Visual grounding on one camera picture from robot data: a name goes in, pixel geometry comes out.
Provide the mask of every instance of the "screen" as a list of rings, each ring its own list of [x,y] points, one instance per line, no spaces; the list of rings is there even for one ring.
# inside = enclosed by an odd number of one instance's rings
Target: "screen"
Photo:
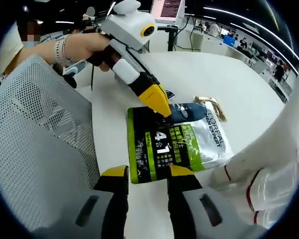
[[[176,21],[181,0],[154,0],[150,13],[155,20]]]

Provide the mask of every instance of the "number 4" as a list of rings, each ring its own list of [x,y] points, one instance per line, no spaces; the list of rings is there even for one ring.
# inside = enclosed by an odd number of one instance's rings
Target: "number 4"
[[[166,134],[159,132],[159,131],[156,132],[155,140],[160,141],[161,139],[164,139],[164,138],[167,138]]]

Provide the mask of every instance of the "office desk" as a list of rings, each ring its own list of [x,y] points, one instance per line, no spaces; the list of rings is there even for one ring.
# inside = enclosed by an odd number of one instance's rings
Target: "office desk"
[[[269,85],[241,61],[200,52],[151,53],[141,58],[165,89],[176,94],[173,102],[191,102],[195,95],[217,98],[228,119],[222,125],[234,153],[258,138],[284,107]],[[90,79],[91,68],[83,71],[77,77]],[[129,165],[127,109],[141,103],[111,71],[96,69],[93,88],[90,99],[100,172]],[[204,186],[209,173],[196,174]],[[173,238],[166,187],[166,180],[130,184],[126,238]]]

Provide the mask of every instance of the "red stripe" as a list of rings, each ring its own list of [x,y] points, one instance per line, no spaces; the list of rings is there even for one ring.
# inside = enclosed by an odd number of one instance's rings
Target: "red stripe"
[[[257,225],[257,216],[258,216],[258,213],[259,213],[259,211],[255,212],[255,215],[254,215],[254,225]]]
[[[231,181],[231,178],[230,178],[230,176],[229,176],[229,173],[228,173],[228,171],[227,171],[227,164],[225,164],[225,172],[226,172],[226,175],[227,175],[227,177],[228,177],[228,179],[229,179],[229,181]]]
[[[247,188],[247,191],[246,191],[247,202],[248,202],[248,205],[249,205],[249,207],[250,207],[250,209],[251,209],[252,211],[255,211],[255,209],[254,209],[254,206],[253,206],[253,204],[252,204],[252,202],[251,202],[251,198],[250,198],[250,190],[251,190],[251,186],[253,185],[254,181],[256,180],[256,177],[258,176],[260,170],[258,170],[257,173],[254,175],[254,177],[253,177],[253,179],[251,180],[251,182],[250,182],[250,184],[249,184],[249,186],[248,186],[248,188]]]

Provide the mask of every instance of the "l'oreal package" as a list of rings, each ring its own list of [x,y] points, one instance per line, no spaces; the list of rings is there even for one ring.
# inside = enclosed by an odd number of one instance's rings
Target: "l'oreal package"
[[[165,179],[171,164],[194,172],[226,163],[233,155],[210,102],[170,105],[164,118],[148,107],[128,109],[132,183]]]

